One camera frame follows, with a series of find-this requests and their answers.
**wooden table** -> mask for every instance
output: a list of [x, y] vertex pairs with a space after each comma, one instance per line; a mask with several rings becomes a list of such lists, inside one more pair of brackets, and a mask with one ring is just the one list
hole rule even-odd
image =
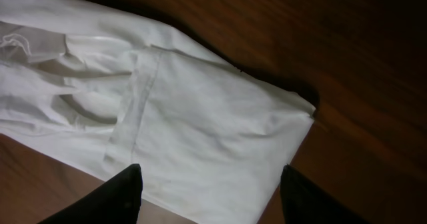
[[[424, 0], [92, 1], [154, 7], [249, 74], [315, 89], [316, 122], [292, 165], [369, 222], [427, 223]], [[1, 192], [0, 223], [30, 223], [99, 184], [14, 148], [0, 144], [0, 190], [15, 190]], [[283, 223], [277, 196], [260, 223]]]

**wooden surface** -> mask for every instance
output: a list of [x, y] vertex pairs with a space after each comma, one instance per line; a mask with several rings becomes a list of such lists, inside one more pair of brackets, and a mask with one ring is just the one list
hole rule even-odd
[[[119, 1], [171, 15], [264, 81], [317, 90], [316, 122], [292, 165], [371, 223], [427, 223], [425, 1]], [[29, 156], [31, 168], [52, 168]], [[77, 183], [72, 194], [67, 169], [55, 165], [61, 171], [46, 178], [58, 187], [26, 183], [37, 197], [57, 200], [22, 203], [22, 215], [11, 217], [21, 220], [16, 223], [28, 223], [27, 211], [64, 205], [89, 189]], [[1, 180], [1, 189], [14, 186]], [[260, 223], [283, 223], [277, 198]]]

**black object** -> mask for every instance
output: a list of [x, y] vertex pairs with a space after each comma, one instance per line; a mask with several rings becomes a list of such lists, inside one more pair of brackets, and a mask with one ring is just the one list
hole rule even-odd
[[368, 223], [289, 165], [282, 173], [280, 196], [286, 224]]
[[141, 167], [132, 164], [86, 197], [39, 224], [135, 224], [141, 207]]

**white cloth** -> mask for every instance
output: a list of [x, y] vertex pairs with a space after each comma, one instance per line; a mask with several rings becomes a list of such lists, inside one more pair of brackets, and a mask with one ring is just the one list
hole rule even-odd
[[0, 132], [197, 223], [256, 223], [312, 105], [173, 27], [82, 0], [0, 0]]

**wrinkled fabric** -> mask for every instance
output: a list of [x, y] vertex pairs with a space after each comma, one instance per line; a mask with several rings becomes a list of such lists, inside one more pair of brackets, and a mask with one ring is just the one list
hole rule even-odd
[[0, 132], [197, 223], [256, 223], [313, 123], [295, 93], [169, 25], [82, 0], [0, 0]]

